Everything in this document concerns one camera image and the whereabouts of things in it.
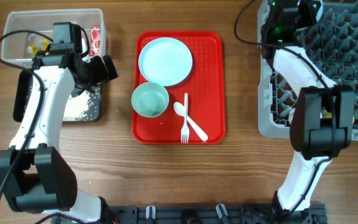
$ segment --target red and white packet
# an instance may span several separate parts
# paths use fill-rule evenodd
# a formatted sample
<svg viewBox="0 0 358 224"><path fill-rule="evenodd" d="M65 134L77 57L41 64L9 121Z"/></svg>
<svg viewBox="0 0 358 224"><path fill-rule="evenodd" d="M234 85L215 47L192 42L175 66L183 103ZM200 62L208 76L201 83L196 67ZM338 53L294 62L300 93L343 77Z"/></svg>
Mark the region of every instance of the red and white packet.
<svg viewBox="0 0 358 224"><path fill-rule="evenodd" d="M91 29L91 50L89 56L99 55L100 51L100 26L94 26Z"/></svg>

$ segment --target diamond mesh rack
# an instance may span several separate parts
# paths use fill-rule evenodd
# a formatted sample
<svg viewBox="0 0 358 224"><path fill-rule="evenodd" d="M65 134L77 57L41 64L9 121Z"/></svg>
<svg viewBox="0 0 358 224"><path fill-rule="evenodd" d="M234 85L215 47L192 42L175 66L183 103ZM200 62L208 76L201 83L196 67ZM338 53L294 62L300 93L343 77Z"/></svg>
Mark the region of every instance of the diamond mesh rack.
<svg viewBox="0 0 358 224"><path fill-rule="evenodd" d="M320 22L297 33L310 60L339 85L350 85L356 91L352 139L358 141L358 1L327 2ZM267 0L258 10L260 28L269 14ZM296 95L281 74L274 72L261 58L258 86L259 132L270 138L289 138L288 115L296 105Z"/></svg>

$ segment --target cable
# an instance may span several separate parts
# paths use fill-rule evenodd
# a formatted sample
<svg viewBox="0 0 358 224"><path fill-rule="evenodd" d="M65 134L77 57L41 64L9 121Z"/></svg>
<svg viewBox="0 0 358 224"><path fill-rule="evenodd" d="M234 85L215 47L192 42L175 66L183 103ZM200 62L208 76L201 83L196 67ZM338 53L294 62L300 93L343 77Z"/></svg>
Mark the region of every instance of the cable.
<svg viewBox="0 0 358 224"><path fill-rule="evenodd" d="M42 36L42 37L44 37L44 38L46 38L46 39L48 39L48 40L53 42L53 40L51 38L49 38L46 35L43 35L43 34L41 34L39 32L35 32L35 31L32 31L32 30L17 30L17 31L13 31L13 32L10 32L10 33L7 33L7 34L3 35L0 38L0 43L2 42L2 40L4 40L6 37L9 37L10 35L18 34L18 33L24 33L24 32L25 33L30 33L30 34L40 35L40 36ZM29 143L29 141L30 141L30 139L32 137L32 133L34 131L34 128L35 128L35 125L37 123L39 114L41 112L42 103L44 102L45 87L44 87L44 83L43 83L42 79L35 72L33 72L32 70L30 70L28 68L25 68L25 67L21 67L19 65L15 65L13 63L5 62L1 58L0 58L0 62L5 64L5 65L7 65L7 66L18 68L18 69L21 69L21 70L26 71L28 73L31 73L37 79L37 81L38 81L38 83L40 85L40 98L39 98L39 101L38 101L37 108L35 109L34 117L33 117L32 121L31 121L31 124L30 124L30 127L29 127L29 132L26 134L24 142L23 142L23 145L20 148L19 152L17 153L17 156L13 160L13 162L11 164L11 167L9 168L8 172L6 173L5 178L4 178L4 180L3 180L3 182L2 182L2 184L0 186L0 201L1 201L1 197L2 197L2 194L5 191L7 182L9 180L9 178L11 177L12 173L16 171L17 166L18 166L18 164L20 162L20 159L21 159L21 157L23 155L23 152L25 151L25 148L27 147L27 144Z"/></svg>
<svg viewBox="0 0 358 224"><path fill-rule="evenodd" d="M86 57L90 53L90 40L88 39L88 35L86 35L85 29L81 27L81 30L84 32L86 38L86 52L80 53L80 56Z"/></svg>
<svg viewBox="0 0 358 224"><path fill-rule="evenodd" d="M79 220L77 218L73 218L73 217L70 217L70 216L62 214L62 213L54 213L54 214L51 214L51 215L47 215L46 217L43 217L42 219L40 219L39 221L37 221L34 224L41 224L44 221L46 221L46 220L48 220L49 218L52 218L52 217L59 217L59 218L62 217L62 218L65 218L67 220L77 222L79 224L85 224L85 222L83 222L83 221L81 221L81 220Z"/></svg>
<svg viewBox="0 0 358 224"><path fill-rule="evenodd" d="M288 49L286 47L282 47L282 46L279 46L279 45L251 42L251 41L248 41L248 40L243 40L238 36L238 34L237 34L237 25L239 23L239 20L240 20L242 14L244 13L244 11L254 2L255 2L255 0L251 0L246 6L244 6L241 9L241 11L240 11L239 15L237 16L236 21L234 23L234 35L236 36L236 38L238 40L240 40L241 42L243 42L245 44L256 45L256 46L266 46L266 47L271 47L271 48L275 48L275 49L286 50L287 52L290 52L291 54L296 55L298 58L300 58L302 61L304 61L304 63L306 63L310 67L310 69L316 75L318 81L321 82L321 84L323 84L324 88L327 90L328 97L330 99L329 104L330 104L331 112L332 112L332 118L331 118L332 119L332 149L335 149L336 148L336 112L335 112L335 103L334 103L333 96L332 96L331 92L329 91L329 88L328 88L326 82L323 80L323 76L320 73L317 72L315 67L307 59L305 59L301 54L296 53L291 49ZM306 198L307 194L309 193L309 190L310 190L311 186L313 185L314 179L315 179L315 177L317 175L317 172L318 172L318 169L319 169L320 165L322 163L330 161L330 160L332 160L332 158L329 157L328 159L324 159L324 160L320 161L319 163L317 163L317 165L315 165L316 169L313 172L313 175L312 175L312 178L311 178L311 180L310 180L310 182L308 184L308 187L306 188L305 192L301 195L301 199L299 199L299 201L291 209L291 211L288 212L288 215L283 217L279 221L279 223L281 223L286 218L288 218L299 207L299 205L302 203L302 201L304 201L304 199Z"/></svg>

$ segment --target white container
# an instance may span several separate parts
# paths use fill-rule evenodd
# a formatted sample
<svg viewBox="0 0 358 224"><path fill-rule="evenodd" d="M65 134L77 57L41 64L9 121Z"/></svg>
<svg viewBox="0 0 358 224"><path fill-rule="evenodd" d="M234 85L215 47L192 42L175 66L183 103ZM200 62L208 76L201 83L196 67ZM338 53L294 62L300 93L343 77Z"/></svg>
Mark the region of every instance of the white container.
<svg viewBox="0 0 358 224"><path fill-rule="evenodd" d="M72 22L85 29L91 42L91 28L100 26L100 54L106 54L106 26L103 12L100 9L59 9L43 11L12 12L8 15L4 34L15 30L32 30L53 38L53 24L56 22ZM44 39L35 34L14 34L2 42L1 57L4 61L16 65L31 67L34 55L27 53L28 46L39 45Z"/></svg>

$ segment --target plastic crate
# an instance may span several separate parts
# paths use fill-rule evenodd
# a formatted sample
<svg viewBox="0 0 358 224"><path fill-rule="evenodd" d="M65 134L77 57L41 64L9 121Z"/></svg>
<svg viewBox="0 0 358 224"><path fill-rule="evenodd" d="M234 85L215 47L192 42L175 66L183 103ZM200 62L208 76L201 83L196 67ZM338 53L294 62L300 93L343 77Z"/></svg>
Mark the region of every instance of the plastic crate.
<svg viewBox="0 0 358 224"><path fill-rule="evenodd" d="M267 0L258 10L260 28L269 13ZM297 38L314 64L340 85L356 91L352 139L358 141L358 1L354 3L324 2L319 24L297 33ZM270 138L289 138L288 115L296 105L296 96L287 81L261 58L258 86L259 132Z"/></svg>
<svg viewBox="0 0 358 224"><path fill-rule="evenodd" d="M8 15L4 34L15 30L27 29L40 32L53 38L53 23L72 22L85 29L91 41L91 28L100 26L100 56L106 54L106 26L100 9L59 9L43 11L12 12ZM2 41L1 57L16 65L31 67L34 55L27 53L30 45L39 45L43 37L35 34L20 33Z"/></svg>

